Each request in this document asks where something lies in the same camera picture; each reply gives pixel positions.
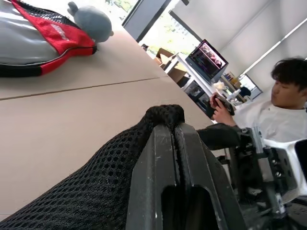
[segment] young man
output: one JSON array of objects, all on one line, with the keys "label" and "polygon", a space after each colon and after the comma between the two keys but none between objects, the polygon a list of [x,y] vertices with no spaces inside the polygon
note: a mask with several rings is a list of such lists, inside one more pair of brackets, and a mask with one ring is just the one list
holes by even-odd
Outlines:
[{"label": "young man", "polygon": [[258,126],[263,138],[280,142],[307,138],[307,60],[291,58],[279,61],[273,71],[276,81],[270,101],[255,100],[243,105],[232,117],[216,99],[213,119],[240,128]]}]

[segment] cardboard box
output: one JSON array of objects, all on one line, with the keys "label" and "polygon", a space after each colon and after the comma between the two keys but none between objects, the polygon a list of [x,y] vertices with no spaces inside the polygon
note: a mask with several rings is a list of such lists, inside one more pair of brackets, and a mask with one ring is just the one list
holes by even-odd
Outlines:
[{"label": "cardboard box", "polygon": [[[174,54],[172,54],[171,52],[160,48],[158,50],[158,53],[156,55],[156,57],[154,58],[154,61],[161,67],[164,68],[169,61],[171,61],[172,56],[174,56]],[[173,79],[174,82],[178,83],[183,77],[184,75],[187,73],[185,67],[181,64],[178,63],[169,73],[168,75],[171,77],[171,79]]]}]

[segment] white t-shirt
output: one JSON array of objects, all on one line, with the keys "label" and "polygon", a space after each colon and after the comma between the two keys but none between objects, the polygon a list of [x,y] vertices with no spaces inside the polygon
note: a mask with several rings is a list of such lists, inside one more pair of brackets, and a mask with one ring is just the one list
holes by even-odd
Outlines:
[{"label": "white t-shirt", "polygon": [[235,112],[240,128],[260,127],[264,139],[289,142],[307,138],[306,110],[282,109],[271,101],[254,101]]}]

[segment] black mesh fabric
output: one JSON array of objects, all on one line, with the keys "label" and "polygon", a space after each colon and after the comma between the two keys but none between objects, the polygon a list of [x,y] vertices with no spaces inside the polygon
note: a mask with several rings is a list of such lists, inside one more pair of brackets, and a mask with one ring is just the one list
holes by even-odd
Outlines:
[{"label": "black mesh fabric", "polygon": [[125,229],[132,170],[153,128],[165,124],[174,130],[181,122],[184,111],[179,105],[148,109],[137,125],[116,135],[82,168],[0,222],[0,229]]},{"label": "black mesh fabric", "polygon": [[61,24],[65,24],[65,25],[70,25],[73,27],[76,27],[79,29],[79,27],[73,23],[71,20],[69,20],[67,17],[56,13],[54,11],[51,10],[45,10],[45,9],[41,9],[38,7],[34,7],[31,6],[25,2],[22,1],[17,1],[18,5],[20,5],[24,11],[26,11],[28,14],[30,14],[31,16],[37,17],[37,18],[44,18],[44,19],[48,19],[50,21],[53,22],[57,22],[57,23],[61,23]]}]

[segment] desk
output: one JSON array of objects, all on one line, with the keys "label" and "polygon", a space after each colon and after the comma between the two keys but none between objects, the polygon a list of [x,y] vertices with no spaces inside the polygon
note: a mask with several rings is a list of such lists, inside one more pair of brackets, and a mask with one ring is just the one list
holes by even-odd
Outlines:
[{"label": "desk", "polygon": [[196,129],[211,120],[119,28],[91,57],[38,78],[0,79],[0,220],[83,166],[154,105],[179,104]]},{"label": "desk", "polygon": [[187,72],[190,74],[191,78],[190,80],[185,84],[185,86],[182,88],[183,91],[185,91],[193,81],[196,81],[197,84],[205,91],[205,93],[210,97],[214,92],[216,92],[216,89],[208,83],[203,77],[201,77],[187,62],[186,62],[187,56],[178,53],[176,54],[173,59],[170,61],[168,67],[165,69],[165,73],[169,73],[176,65],[177,63],[181,63],[184,65],[184,67],[187,69]]}]

